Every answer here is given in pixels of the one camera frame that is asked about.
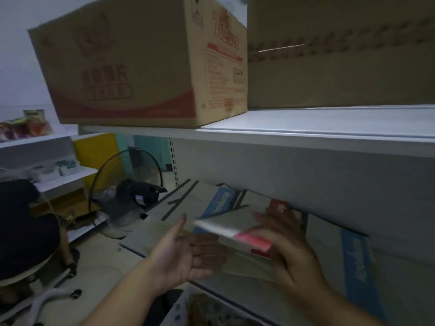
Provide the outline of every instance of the flattened cardboard box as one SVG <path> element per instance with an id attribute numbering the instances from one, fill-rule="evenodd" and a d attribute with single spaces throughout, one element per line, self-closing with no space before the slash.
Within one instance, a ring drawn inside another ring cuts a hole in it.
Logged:
<path id="1" fill-rule="evenodd" d="M 247 111 L 246 29 L 215 0 L 98 0 L 29 34 L 61 123 L 194 128 Z"/>
<path id="2" fill-rule="evenodd" d="M 435 0 L 249 0 L 247 22 L 249 108 L 435 103 Z"/>

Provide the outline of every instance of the person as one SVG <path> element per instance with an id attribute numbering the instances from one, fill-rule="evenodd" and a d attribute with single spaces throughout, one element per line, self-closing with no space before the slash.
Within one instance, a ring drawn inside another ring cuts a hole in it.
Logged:
<path id="1" fill-rule="evenodd" d="M 270 255 L 276 281 L 289 301 L 315 325 L 385 326 L 352 305 L 326 282 L 320 263 L 292 215 L 271 213 L 257 216 L 262 227 L 256 235 L 272 243 Z M 142 325 L 153 300 L 186 281 L 210 276 L 225 262 L 225 247 L 215 235 L 179 235 L 182 216 L 81 326 Z"/>
<path id="2" fill-rule="evenodd" d="M 37 266 L 58 249 L 63 268 L 77 272 L 78 250 L 70 250 L 65 226 L 54 214 L 33 217 L 31 202 L 41 193 L 29 180 L 0 182 L 0 282 Z M 0 287 L 0 310 L 7 311 L 33 293 L 25 279 Z"/>

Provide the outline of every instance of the hand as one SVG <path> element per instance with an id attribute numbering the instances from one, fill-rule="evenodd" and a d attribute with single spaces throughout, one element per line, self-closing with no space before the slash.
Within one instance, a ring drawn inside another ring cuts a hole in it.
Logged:
<path id="1" fill-rule="evenodd" d="M 277 282 L 286 289 L 297 308 L 312 311 L 332 290 L 301 231 L 300 222 L 293 213 L 269 210 L 267 214 L 256 214 L 255 218 L 263 226 L 255 235 L 272 243 L 269 254 Z"/>
<path id="2" fill-rule="evenodd" d="M 226 262 L 227 249 L 217 235 L 181 235 L 186 215 L 166 233 L 145 259 L 155 295 L 186 281 L 204 278 Z"/>

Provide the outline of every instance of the forearm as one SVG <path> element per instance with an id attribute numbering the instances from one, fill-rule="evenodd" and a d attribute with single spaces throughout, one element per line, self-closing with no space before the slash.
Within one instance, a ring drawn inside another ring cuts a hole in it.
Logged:
<path id="1" fill-rule="evenodd" d="M 385 326 L 385 323 L 330 289 L 322 293 L 312 308 L 312 322 L 318 326 Z"/>
<path id="2" fill-rule="evenodd" d="M 80 326 L 142 325 L 155 299 L 146 259 L 122 279 Z"/>

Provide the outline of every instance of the electric fan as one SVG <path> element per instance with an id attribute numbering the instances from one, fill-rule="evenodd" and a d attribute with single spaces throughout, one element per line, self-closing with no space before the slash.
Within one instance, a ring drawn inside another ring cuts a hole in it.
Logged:
<path id="1" fill-rule="evenodd" d="M 123 238 L 143 217 L 144 209 L 158 201 L 163 187 L 161 169 L 148 152 L 129 148 L 107 160 L 98 170 L 89 192 L 92 203 L 107 214 L 101 233 L 110 238 Z"/>

